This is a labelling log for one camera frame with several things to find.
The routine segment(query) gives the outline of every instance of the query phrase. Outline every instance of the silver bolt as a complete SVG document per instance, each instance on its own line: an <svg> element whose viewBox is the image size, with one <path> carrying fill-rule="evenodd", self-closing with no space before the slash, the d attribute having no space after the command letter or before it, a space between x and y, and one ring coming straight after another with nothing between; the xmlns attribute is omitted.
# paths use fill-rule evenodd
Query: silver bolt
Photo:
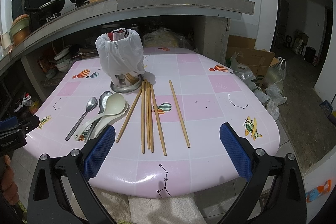
<svg viewBox="0 0 336 224"><path fill-rule="evenodd" d="M263 149L261 149L261 148L258 148L258 149L256 150L256 153L257 153L257 155L259 155L259 156L263 156L263 155L265 155L265 151L264 151Z"/></svg>
<svg viewBox="0 0 336 224"><path fill-rule="evenodd" d="M292 153L289 153L287 155L287 158L289 158L290 160L295 160L295 156Z"/></svg>
<svg viewBox="0 0 336 224"><path fill-rule="evenodd" d="M41 155L41 156L40 156L40 159L41 159L41 160L46 160L46 159L47 159L47 157L48 157L48 155L47 155L47 154L43 154L43 155Z"/></svg>
<svg viewBox="0 0 336 224"><path fill-rule="evenodd" d="M70 155L72 155L73 157L77 156L79 154L79 150L78 149L74 149L70 152Z"/></svg>

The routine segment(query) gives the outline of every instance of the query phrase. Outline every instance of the cardboard box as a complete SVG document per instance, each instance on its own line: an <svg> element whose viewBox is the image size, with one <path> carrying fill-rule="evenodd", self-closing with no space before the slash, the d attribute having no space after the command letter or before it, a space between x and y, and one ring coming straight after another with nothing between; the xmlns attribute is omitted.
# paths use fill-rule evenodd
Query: cardboard box
<svg viewBox="0 0 336 224"><path fill-rule="evenodd" d="M274 57L273 52L255 50L254 46L255 39L229 35L225 59L238 52L236 58L238 63L247 65L256 77L253 82L257 86L261 86L268 68L279 63L279 61Z"/></svg>

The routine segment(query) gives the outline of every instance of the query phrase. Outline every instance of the table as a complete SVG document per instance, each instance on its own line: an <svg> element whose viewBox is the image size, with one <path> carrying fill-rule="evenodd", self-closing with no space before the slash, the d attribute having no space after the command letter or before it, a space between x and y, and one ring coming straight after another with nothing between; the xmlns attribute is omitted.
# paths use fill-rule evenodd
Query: table
<svg viewBox="0 0 336 224"><path fill-rule="evenodd" d="M274 119L230 69L182 48L144 48L143 63L144 77L154 85L158 108L171 104L170 110L167 111L169 107L160 110L167 156L162 152L154 112L154 153L146 147L142 154L139 101L120 142L114 143L98 175L89 180L91 186L133 196L165 198L237 178L238 173L219 138L219 128L224 122L229 122L254 148L261 147L275 155L280 137ZM190 148L184 139L169 80L174 85ZM75 62L36 113L41 126L27 135L24 148L36 158L43 153L65 156L74 148L81 149L83 141L74 137L65 141L65 137L85 111L88 99L99 98L102 92L110 90L110 82L99 58ZM137 92L124 95L130 105ZM91 111L83 123L98 111L98 107ZM124 120L125 117L113 125L116 134ZM254 121L258 135L255 133L253 138L252 131L247 131L245 136L246 123L253 127Z"/></svg>

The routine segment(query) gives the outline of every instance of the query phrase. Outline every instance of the finger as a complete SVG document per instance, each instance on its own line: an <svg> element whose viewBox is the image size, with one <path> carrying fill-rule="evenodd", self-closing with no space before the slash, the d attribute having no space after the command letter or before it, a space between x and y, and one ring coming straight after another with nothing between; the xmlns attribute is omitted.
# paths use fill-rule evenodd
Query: finger
<svg viewBox="0 0 336 224"><path fill-rule="evenodd" d="M15 182L12 183L12 185L3 192L3 196L7 201L10 201L13 199L13 197L17 194L17 185Z"/></svg>
<svg viewBox="0 0 336 224"><path fill-rule="evenodd" d="M18 201L19 201L19 195L16 193L15 196L12 198L12 200L9 201L8 203L10 205L15 205Z"/></svg>
<svg viewBox="0 0 336 224"><path fill-rule="evenodd" d="M7 167L1 180L1 190L6 191L14 181L14 172L11 167Z"/></svg>
<svg viewBox="0 0 336 224"><path fill-rule="evenodd" d="M6 164L6 166L10 166L11 165L11 158L8 155L4 155L3 156L3 160Z"/></svg>

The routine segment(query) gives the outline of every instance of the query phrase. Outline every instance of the wooden chopstick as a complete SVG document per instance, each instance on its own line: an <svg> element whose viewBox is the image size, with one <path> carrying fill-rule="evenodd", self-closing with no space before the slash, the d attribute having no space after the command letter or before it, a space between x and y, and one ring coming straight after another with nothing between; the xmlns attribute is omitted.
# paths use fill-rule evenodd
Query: wooden chopstick
<svg viewBox="0 0 336 224"><path fill-rule="evenodd" d="M142 81L141 91L141 151L145 154L145 116L144 116L144 104L145 104L145 81Z"/></svg>
<svg viewBox="0 0 336 224"><path fill-rule="evenodd" d="M158 128L158 130L159 130L159 136L160 136L161 146L162 146L163 154L164 154L165 156L167 156L165 140L164 140L164 138L163 138L163 132L162 132L162 127L161 127L160 117L159 117L159 113L158 113L158 107L157 107L157 104L156 104L156 99L155 99L155 94L154 94L154 88L153 88L153 85L152 85L152 84L151 84L151 92L152 92L153 105L154 105L154 111L155 111L155 117L156 117L157 128Z"/></svg>
<svg viewBox="0 0 336 224"><path fill-rule="evenodd" d="M121 130L120 130L119 135L118 135L118 137L117 137L116 143L118 143L118 142L120 141L120 138L121 138L121 136L123 135L123 133L124 133L124 131L125 131L125 129L126 129L126 126L127 126L128 122L129 122L129 119L131 118L131 115L132 115L132 113L133 113L133 110L134 110L135 106L137 105L137 102L138 102L138 100L139 100L139 98L140 98L141 92L142 92L142 89L139 90L137 96L135 97L135 100L134 100L134 102L133 102L133 104L132 104L132 106L131 106L131 108L130 108L130 110L129 110L127 116L126 116L126 119L125 119L125 121L124 121L124 124L123 124L123 126L121 127Z"/></svg>
<svg viewBox="0 0 336 224"><path fill-rule="evenodd" d="M171 80L169 80L169 84L170 84L171 92L173 93L173 97L174 97L177 113L178 113L178 116L180 118L180 123L181 123L181 126L182 126L184 138L185 138L185 141L187 142L187 146L190 148L190 143L189 143L189 138L188 138L187 130L185 129L185 125L184 125L184 121L183 121L183 118L182 118L181 110L180 110L179 103L177 101L176 94L175 94L174 87L173 87L173 83L171 82Z"/></svg>
<svg viewBox="0 0 336 224"><path fill-rule="evenodd" d="M147 148L150 149L151 148L151 135L150 135L150 131L149 131L149 103L148 103L148 96L149 96L149 83L148 81L146 82L146 130L147 130Z"/></svg>
<svg viewBox="0 0 336 224"><path fill-rule="evenodd" d="M148 114L149 114L149 131L151 141L151 152L154 153L154 134L153 134L153 115L152 115L152 97L151 97L151 83L148 82Z"/></svg>

